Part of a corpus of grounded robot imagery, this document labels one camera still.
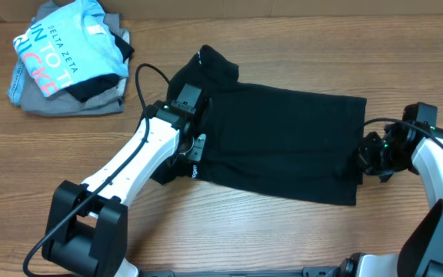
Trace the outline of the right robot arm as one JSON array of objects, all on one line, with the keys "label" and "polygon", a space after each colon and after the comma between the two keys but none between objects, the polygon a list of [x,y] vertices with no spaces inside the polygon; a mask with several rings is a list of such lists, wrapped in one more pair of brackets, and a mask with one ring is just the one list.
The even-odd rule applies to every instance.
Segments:
[{"label": "right robot arm", "polygon": [[358,148],[358,164],[366,175],[387,182],[408,170],[421,177],[429,212],[398,254],[355,253],[330,276],[443,276],[443,129],[437,107],[408,105],[400,120],[385,119],[385,134],[369,133]]}]

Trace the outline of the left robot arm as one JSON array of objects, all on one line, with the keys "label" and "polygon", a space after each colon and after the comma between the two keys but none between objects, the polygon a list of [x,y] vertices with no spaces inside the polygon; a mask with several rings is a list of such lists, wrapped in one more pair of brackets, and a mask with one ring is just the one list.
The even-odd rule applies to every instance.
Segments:
[{"label": "left robot arm", "polygon": [[207,104],[203,91],[183,86],[175,100],[151,105],[126,145],[81,184],[64,181],[53,195],[44,259],[71,276],[138,277],[127,261],[128,209],[160,165],[197,163],[204,135],[193,130]]}]

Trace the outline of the black t-shirt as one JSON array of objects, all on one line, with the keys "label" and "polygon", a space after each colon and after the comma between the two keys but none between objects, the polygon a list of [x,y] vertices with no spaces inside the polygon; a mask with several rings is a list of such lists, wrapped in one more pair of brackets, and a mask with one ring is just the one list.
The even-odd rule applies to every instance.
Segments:
[{"label": "black t-shirt", "polygon": [[199,162],[162,164],[152,178],[189,177],[264,195],[354,205],[363,181],[356,151],[366,99],[298,92],[240,82],[238,66],[202,46],[168,85],[176,99],[185,85],[208,99],[196,135],[205,135]]}]

